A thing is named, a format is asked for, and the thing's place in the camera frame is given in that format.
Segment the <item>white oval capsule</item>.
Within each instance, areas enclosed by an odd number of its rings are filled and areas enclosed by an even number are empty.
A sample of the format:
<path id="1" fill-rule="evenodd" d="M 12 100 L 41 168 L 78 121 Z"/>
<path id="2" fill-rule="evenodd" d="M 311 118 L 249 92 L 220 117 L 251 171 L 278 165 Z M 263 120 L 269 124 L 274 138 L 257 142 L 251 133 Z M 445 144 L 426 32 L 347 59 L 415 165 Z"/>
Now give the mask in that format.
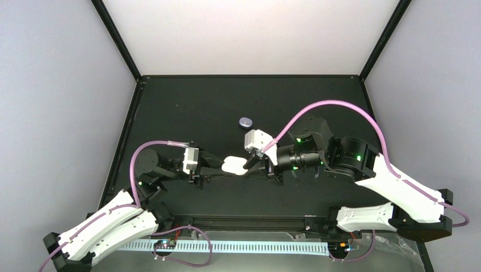
<path id="1" fill-rule="evenodd" d="M 242 176 L 248 172 L 247 169 L 243 168 L 246 163 L 247 159 L 245 158 L 228 156 L 224 159 L 221 169 L 224 172 Z"/>

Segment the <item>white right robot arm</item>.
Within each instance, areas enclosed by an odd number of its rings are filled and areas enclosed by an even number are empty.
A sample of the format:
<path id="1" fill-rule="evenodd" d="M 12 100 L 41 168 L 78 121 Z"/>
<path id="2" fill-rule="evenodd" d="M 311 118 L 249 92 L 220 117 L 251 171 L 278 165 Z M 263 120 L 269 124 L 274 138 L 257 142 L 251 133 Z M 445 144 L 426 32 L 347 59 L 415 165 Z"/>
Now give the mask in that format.
<path id="1" fill-rule="evenodd" d="M 285 171 L 315 168 L 328 177 L 351 182 L 376 192 L 386 203 L 368 207 L 331 207 L 323 221 L 324 232 L 338 237 L 343 232 L 389 231 L 418 242 L 448 237 L 454 224 L 444 214 L 453 203 L 448 189 L 433 190 L 410 181 L 395 167 L 388 167 L 375 147 L 357 138 L 336 137 L 326 120 L 302 117 L 288 130 L 292 144 L 268 147 L 272 137 L 252 129 L 244 136 L 244 148 L 251 154 L 242 174 L 261 172 L 268 180 L 282 184 Z"/>

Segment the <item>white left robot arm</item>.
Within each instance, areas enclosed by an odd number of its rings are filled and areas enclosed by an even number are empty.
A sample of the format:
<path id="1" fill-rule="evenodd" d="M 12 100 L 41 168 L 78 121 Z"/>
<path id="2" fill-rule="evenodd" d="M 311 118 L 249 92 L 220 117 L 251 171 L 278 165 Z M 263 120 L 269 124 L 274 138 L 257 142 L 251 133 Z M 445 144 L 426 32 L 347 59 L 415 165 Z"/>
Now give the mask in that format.
<path id="1" fill-rule="evenodd" d="M 167 159 L 142 148 L 130 164 L 131 187 L 120 190 L 85 221 L 63 233 L 43 238 L 56 271 L 91 271 L 104 257 L 144 236 L 169 231 L 175 218 L 158 200 L 166 191 L 162 182 L 188 181 L 198 187 L 211 176 L 243 175 L 244 158 L 220 159 L 198 147 L 187 147 L 180 159 Z"/>

